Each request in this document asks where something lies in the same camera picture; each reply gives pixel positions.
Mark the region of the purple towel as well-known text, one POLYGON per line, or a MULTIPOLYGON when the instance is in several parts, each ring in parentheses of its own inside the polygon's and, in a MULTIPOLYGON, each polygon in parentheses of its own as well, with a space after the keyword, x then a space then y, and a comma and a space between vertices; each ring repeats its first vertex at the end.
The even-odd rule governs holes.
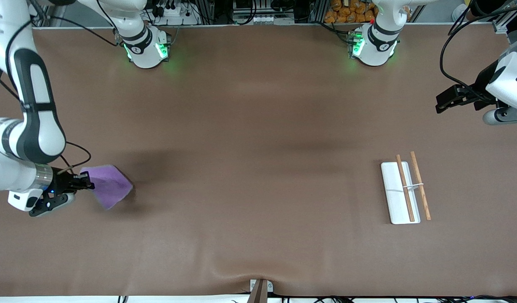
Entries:
POLYGON ((133 189, 132 182, 114 165, 83 167, 94 184, 91 192, 105 210, 112 209, 126 198, 133 189))

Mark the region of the white rack with wooden bars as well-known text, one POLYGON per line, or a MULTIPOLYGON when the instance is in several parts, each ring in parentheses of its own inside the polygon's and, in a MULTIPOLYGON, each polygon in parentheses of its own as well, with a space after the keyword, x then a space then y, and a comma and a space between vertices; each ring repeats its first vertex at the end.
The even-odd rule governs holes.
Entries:
POLYGON ((416 224, 421 222, 418 200, 422 203, 425 219, 432 219, 425 184, 422 181, 416 153, 410 152, 408 163, 397 154, 395 161, 381 163, 382 181, 391 224, 416 224))

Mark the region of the white socket strip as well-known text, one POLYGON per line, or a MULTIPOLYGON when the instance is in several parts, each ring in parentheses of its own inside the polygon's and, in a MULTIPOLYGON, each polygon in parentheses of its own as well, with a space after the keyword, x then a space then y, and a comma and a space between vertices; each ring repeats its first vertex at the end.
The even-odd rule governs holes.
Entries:
POLYGON ((247 25, 274 25, 275 15, 233 15, 233 20, 237 24, 247 25))

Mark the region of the orange snack bags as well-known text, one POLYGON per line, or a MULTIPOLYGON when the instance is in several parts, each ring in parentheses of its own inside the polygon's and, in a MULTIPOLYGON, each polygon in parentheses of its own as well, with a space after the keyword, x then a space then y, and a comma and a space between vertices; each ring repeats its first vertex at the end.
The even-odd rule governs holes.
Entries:
POLYGON ((368 23, 378 16, 378 7, 371 0, 329 0, 323 22, 368 23))

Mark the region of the white power strip black plugs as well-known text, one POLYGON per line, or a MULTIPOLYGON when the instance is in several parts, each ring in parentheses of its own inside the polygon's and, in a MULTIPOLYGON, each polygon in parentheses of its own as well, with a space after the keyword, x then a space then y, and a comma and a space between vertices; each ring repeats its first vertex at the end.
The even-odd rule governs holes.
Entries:
POLYGON ((147 17, 156 26, 203 24, 197 6, 185 0, 152 0, 147 17))

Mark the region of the aluminium frame profile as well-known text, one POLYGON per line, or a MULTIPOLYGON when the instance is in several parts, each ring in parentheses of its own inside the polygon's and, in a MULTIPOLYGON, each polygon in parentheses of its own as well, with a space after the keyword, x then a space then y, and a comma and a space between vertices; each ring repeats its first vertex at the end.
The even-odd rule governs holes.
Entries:
POLYGON ((54 5, 51 0, 27 0, 34 27, 50 27, 50 12, 54 5))
POLYGON ((495 12, 501 14, 493 20, 493 27, 496 33, 512 33, 517 30, 517 0, 504 0, 503 5, 495 12))

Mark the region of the brown table mat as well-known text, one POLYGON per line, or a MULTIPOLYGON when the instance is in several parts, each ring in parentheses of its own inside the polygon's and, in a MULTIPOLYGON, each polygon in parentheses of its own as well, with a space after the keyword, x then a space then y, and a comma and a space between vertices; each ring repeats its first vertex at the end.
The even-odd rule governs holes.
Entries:
POLYGON ((30 218, 0 192, 0 296, 517 296, 517 124, 437 114, 448 25, 381 67, 320 26, 180 29, 139 69, 81 29, 37 29, 66 137, 135 185, 30 218), (432 219, 390 222, 381 163, 416 153, 432 219))

